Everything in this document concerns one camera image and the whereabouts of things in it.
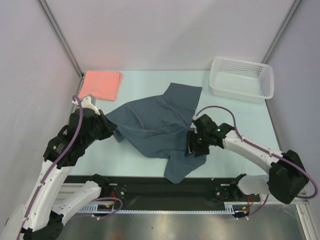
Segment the blue-grey t shirt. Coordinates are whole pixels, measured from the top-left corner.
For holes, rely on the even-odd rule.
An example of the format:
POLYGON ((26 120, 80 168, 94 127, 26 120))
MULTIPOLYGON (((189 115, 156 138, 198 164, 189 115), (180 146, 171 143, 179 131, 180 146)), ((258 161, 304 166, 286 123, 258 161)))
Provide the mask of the blue-grey t shirt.
POLYGON ((117 125, 119 143, 127 140, 147 158, 166 159, 163 176, 178 184, 207 161, 185 154, 201 93, 201 87, 171 83, 163 94, 127 102, 106 118, 117 125))

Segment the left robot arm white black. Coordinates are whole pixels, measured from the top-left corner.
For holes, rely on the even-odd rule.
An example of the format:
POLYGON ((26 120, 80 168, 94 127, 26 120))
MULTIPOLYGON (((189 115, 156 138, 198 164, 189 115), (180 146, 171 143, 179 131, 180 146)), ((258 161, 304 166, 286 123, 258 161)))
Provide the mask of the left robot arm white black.
POLYGON ((86 149, 95 141, 111 137, 117 127, 102 110, 76 109, 70 115, 68 124, 47 144, 40 175, 27 201, 16 239, 55 240, 78 210, 91 201, 110 196, 109 180, 94 174, 82 189, 54 205, 62 184, 86 149))

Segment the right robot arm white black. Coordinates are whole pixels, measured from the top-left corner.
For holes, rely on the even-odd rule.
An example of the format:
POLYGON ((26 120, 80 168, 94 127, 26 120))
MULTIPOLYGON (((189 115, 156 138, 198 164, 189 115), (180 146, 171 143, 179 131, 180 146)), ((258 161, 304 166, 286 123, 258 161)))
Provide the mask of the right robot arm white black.
POLYGON ((290 204, 308 183, 296 152, 289 150, 283 153, 250 143, 237 133, 235 127, 227 123, 217 125, 206 114, 194 116, 192 122, 195 130, 187 133, 186 155, 206 156, 210 153, 210 147, 215 146, 244 157, 265 172, 264 175, 239 175, 230 188, 235 200, 242 201, 248 195, 262 194, 290 204))

